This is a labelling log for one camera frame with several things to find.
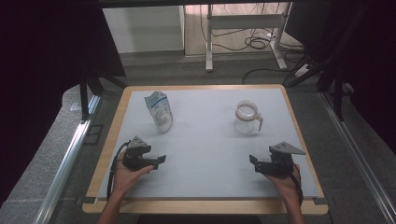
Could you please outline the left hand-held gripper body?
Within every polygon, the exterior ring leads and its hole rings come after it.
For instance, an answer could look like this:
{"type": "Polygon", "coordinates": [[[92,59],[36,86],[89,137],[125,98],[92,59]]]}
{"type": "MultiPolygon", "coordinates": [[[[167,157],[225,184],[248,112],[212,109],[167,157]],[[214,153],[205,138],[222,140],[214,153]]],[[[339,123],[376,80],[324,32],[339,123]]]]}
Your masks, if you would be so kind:
{"type": "Polygon", "coordinates": [[[154,161],[152,159],[143,158],[143,155],[150,151],[151,146],[140,137],[135,136],[127,145],[127,149],[123,154],[122,164],[132,171],[138,171],[144,168],[144,161],[154,161]]]}

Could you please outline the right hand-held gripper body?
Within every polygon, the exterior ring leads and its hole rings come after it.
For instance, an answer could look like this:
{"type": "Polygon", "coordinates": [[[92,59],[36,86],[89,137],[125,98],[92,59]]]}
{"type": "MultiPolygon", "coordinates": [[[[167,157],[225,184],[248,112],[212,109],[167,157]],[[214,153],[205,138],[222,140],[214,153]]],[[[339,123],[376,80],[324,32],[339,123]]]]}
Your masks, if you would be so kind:
{"type": "Polygon", "coordinates": [[[281,142],[274,146],[269,146],[271,161],[265,163],[262,167],[265,175],[288,175],[293,172],[293,159],[292,155],[304,155],[304,152],[287,143],[281,142]]]}

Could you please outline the clear pitcher with beige rim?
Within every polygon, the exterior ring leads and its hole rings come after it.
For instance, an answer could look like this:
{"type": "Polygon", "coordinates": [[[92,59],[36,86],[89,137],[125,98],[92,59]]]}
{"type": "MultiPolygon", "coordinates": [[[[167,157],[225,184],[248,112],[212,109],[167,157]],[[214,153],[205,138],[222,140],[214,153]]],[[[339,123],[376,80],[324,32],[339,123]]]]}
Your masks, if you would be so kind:
{"type": "Polygon", "coordinates": [[[253,102],[248,100],[239,102],[234,115],[233,126],[238,132],[259,133],[262,130],[263,117],[253,102]]]}

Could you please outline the person's right hand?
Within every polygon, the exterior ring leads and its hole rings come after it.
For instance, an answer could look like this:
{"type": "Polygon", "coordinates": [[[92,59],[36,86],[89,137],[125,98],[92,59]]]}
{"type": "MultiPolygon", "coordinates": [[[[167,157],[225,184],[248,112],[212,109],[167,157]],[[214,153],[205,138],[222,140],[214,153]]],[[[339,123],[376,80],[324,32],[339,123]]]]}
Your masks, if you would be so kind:
{"type": "Polygon", "coordinates": [[[298,164],[293,164],[293,171],[289,175],[274,176],[265,175],[275,186],[280,198],[285,201],[297,201],[301,204],[303,196],[301,187],[300,167],[298,164]]]}

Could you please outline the person's left hand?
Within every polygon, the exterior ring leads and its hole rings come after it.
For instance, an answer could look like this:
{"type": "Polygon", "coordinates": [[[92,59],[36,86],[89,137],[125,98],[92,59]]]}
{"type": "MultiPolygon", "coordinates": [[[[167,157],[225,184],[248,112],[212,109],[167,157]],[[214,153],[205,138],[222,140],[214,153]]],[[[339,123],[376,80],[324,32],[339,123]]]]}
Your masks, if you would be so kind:
{"type": "Polygon", "coordinates": [[[132,171],[122,163],[124,152],[121,152],[116,160],[114,173],[113,190],[111,195],[120,195],[123,197],[137,182],[142,175],[148,174],[153,170],[153,166],[146,166],[138,171],[132,171]]]}

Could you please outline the white table mat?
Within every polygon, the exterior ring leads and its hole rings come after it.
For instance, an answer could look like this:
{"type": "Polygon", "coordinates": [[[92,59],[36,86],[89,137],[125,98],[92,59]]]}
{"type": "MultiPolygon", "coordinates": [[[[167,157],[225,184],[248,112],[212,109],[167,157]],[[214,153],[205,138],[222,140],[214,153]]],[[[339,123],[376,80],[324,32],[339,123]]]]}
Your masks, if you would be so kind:
{"type": "Polygon", "coordinates": [[[148,91],[126,97],[118,133],[122,145],[134,136],[147,142],[150,158],[165,156],[159,168],[139,178],[130,199],[263,199],[276,196],[271,182],[255,172],[249,158],[269,158],[269,148],[287,142],[297,148],[304,140],[297,131],[282,88],[241,90],[174,90],[166,95],[173,125],[160,133],[145,99],[148,91]],[[252,133],[233,126],[239,102],[254,103],[263,116],[252,133]]]}

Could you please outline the black floor hatch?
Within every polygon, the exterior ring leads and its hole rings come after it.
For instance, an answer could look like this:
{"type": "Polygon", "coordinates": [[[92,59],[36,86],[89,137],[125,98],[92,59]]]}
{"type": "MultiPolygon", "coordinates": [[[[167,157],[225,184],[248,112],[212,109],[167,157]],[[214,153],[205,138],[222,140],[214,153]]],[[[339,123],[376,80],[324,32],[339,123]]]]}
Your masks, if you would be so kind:
{"type": "Polygon", "coordinates": [[[84,137],[83,144],[85,146],[96,146],[100,140],[103,130],[102,124],[96,124],[89,127],[84,137]]]}

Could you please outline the wooden table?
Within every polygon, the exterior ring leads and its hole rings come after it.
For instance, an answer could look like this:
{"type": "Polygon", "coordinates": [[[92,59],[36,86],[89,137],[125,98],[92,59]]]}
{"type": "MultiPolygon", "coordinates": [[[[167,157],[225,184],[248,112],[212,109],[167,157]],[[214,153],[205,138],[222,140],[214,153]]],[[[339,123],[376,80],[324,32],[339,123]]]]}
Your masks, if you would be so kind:
{"type": "MultiPolygon", "coordinates": [[[[167,91],[174,90],[241,90],[241,89],[262,89],[262,88],[282,88],[287,97],[287,103],[291,108],[292,118],[298,122],[294,116],[288,95],[281,85],[201,85],[201,86],[162,86],[160,90],[166,94],[167,91]]],[[[117,112],[108,132],[104,148],[92,176],[92,182],[88,189],[88,196],[94,199],[93,203],[85,203],[82,209],[86,213],[99,213],[106,204],[106,183],[108,171],[114,155],[121,145],[117,143],[118,133],[126,111],[126,97],[133,91],[148,91],[151,95],[155,91],[153,86],[128,87],[120,98],[117,112]]],[[[133,214],[282,214],[285,211],[284,204],[277,194],[273,198],[263,199],[160,199],[143,200],[130,199],[128,196],[122,203],[121,210],[124,213],[133,214]]]]}

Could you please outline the black stand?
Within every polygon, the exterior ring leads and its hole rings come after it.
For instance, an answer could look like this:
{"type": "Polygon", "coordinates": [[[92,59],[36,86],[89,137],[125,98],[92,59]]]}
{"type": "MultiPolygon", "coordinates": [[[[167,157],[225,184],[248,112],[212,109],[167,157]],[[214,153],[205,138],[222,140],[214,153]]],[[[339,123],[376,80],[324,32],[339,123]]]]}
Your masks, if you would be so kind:
{"type": "Polygon", "coordinates": [[[336,49],[331,56],[323,63],[317,65],[313,69],[308,70],[305,74],[300,77],[295,78],[290,81],[288,77],[284,79],[282,85],[285,88],[294,87],[301,82],[309,79],[313,75],[318,73],[322,73],[320,76],[316,88],[318,91],[326,91],[330,88],[330,85],[334,83],[334,92],[333,92],[333,112],[336,117],[343,121],[342,115],[342,97],[343,97],[343,76],[341,73],[341,67],[339,65],[341,61],[342,50],[336,49]]]}
{"type": "Polygon", "coordinates": [[[88,101],[88,90],[91,90],[94,96],[100,96],[104,91],[104,87],[100,81],[101,77],[122,89],[125,89],[127,87],[124,82],[118,80],[116,77],[113,77],[101,71],[91,70],[88,67],[83,66],[79,82],[81,120],[83,122],[88,120],[91,114],[88,101]]]}

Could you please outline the white power strip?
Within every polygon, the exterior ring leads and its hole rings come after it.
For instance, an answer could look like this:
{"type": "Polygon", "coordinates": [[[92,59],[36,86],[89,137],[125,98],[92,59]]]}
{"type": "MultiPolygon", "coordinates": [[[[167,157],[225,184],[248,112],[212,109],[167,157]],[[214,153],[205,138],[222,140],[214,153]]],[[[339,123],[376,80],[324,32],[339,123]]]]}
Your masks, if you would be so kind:
{"type": "Polygon", "coordinates": [[[310,70],[311,66],[309,64],[305,64],[303,65],[301,68],[299,68],[296,72],[295,72],[295,76],[296,77],[300,77],[302,75],[304,75],[306,72],[308,72],[310,70]]]}

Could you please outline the white cabinet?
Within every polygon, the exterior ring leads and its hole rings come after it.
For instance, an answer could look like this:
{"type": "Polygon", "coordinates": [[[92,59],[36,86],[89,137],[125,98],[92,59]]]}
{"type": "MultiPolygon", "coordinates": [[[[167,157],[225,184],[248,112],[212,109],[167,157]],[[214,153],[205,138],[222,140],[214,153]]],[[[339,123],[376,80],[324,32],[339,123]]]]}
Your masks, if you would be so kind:
{"type": "Polygon", "coordinates": [[[105,8],[119,53],[184,49],[183,7],[105,8]]]}

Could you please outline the dark curtain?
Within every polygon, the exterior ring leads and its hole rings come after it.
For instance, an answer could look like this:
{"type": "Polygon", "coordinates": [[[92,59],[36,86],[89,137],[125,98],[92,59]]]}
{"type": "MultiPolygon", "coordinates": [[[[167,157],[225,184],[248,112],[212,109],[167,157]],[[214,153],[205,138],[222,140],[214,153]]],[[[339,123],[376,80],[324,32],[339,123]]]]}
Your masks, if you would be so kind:
{"type": "Polygon", "coordinates": [[[121,77],[99,0],[0,0],[0,206],[83,75],[121,77]]]}
{"type": "Polygon", "coordinates": [[[317,64],[317,88],[350,84],[352,104],[396,153],[396,0],[295,1],[286,33],[317,64]]]}

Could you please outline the metal floor rail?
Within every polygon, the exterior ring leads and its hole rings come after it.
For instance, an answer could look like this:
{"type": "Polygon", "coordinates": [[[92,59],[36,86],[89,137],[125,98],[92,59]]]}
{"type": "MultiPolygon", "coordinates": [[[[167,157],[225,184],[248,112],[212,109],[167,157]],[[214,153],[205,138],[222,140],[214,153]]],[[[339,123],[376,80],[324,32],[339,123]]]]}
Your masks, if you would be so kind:
{"type": "Polygon", "coordinates": [[[347,151],[351,155],[352,160],[355,162],[358,170],[360,171],[366,186],[371,191],[375,202],[378,205],[385,220],[388,224],[396,224],[396,206],[393,204],[383,185],[375,176],[375,173],[371,169],[369,163],[364,158],[349,129],[333,111],[333,102],[330,96],[323,92],[320,92],[318,96],[325,105],[337,132],[339,132],[342,140],[344,141],[347,151]]]}
{"type": "Polygon", "coordinates": [[[77,126],[77,129],[68,146],[68,149],[64,154],[64,158],[51,182],[51,185],[49,186],[49,191],[44,198],[42,204],[40,205],[40,208],[38,209],[33,224],[49,224],[50,218],[64,190],[64,186],[72,171],[75,160],[77,159],[78,153],[82,146],[83,139],[91,125],[92,116],[95,113],[95,110],[99,105],[100,100],[100,96],[93,96],[89,101],[88,118],[85,121],[81,121],[77,126]]]}

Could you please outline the white desk frame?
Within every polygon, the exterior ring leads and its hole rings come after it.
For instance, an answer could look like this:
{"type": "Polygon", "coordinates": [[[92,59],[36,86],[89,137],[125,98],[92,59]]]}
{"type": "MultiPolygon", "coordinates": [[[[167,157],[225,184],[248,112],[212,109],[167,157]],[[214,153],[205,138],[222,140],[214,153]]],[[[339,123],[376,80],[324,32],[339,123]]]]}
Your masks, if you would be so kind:
{"type": "Polygon", "coordinates": [[[213,13],[214,6],[207,6],[205,37],[205,69],[213,70],[213,48],[220,47],[229,51],[242,51],[245,49],[269,48],[280,70],[288,67],[280,51],[280,42],[290,12],[291,3],[274,3],[275,9],[268,11],[271,3],[256,4],[248,14],[229,13],[224,8],[224,13],[213,13]],[[245,39],[245,46],[239,49],[215,44],[213,37],[233,35],[249,32],[245,39]]]}

